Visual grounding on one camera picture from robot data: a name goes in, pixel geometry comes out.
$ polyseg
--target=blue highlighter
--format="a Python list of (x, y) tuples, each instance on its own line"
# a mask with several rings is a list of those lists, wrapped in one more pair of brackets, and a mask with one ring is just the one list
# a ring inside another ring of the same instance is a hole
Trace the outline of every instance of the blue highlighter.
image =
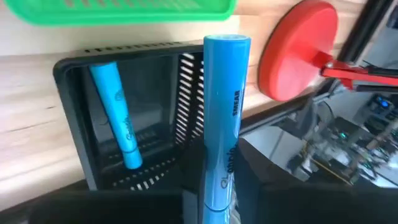
[(204, 39), (205, 224), (229, 223), (233, 154), (241, 125), (250, 43), (243, 35)]
[(115, 138), (128, 169), (142, 164), (116, 62), (91, 65), (90, 72), (104, 104)]

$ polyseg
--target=black mesh basket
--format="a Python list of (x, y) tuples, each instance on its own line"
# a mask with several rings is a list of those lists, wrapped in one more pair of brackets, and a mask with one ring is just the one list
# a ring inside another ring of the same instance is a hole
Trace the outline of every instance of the black mesh basket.
[[(88, 66), (117, 62), (143, 165), (126, 169)], [(161, 43), (85, 50), (53, 70), (91, 190), (175, 186), (170, 174), (203, 133), (203, 46)]]

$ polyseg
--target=wooden surface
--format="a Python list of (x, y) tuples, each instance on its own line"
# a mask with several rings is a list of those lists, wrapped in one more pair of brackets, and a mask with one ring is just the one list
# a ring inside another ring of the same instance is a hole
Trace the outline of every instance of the wooden surface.
[[(7, 32), (0, 33), (0, 210), (84, 178), (52, 77), (55, 62), (87, 48), (195, 40), (219, 33), (248, 35), (247, 117), (279, 104), (258, 91), (257, 63), (279, 19), (298, 2), (240, 0), (235, 16), (226, 22), (61, 29), (21, 22), (1, 1), (0, 27)], [(329, 2), (340, 19), (336, 55), (366, 1)]]

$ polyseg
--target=sharpie highlighter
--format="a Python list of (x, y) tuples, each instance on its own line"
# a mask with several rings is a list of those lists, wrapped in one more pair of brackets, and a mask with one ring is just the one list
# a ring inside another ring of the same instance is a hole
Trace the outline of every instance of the sharpie highlighter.
[(241, 125), (250, 44), (250, 38), (243, 35), (209, 35), (204, 39), (205, 224), (229, 223), (233, 154)]
[(118, 65), (116, 62), (91, 65), (90, 72), (122, 151), (124, 165), (128, 169), (137, 169), (142, 164), (142, 158), (124, 98)]

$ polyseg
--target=green plastic tray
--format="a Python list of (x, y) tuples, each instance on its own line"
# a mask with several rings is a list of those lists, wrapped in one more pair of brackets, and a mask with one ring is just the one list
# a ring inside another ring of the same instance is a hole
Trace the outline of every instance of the green plastic tray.
[(104, 25), (220, 21), (236, 0), (5, 0), (24, 20), (40, 25)]

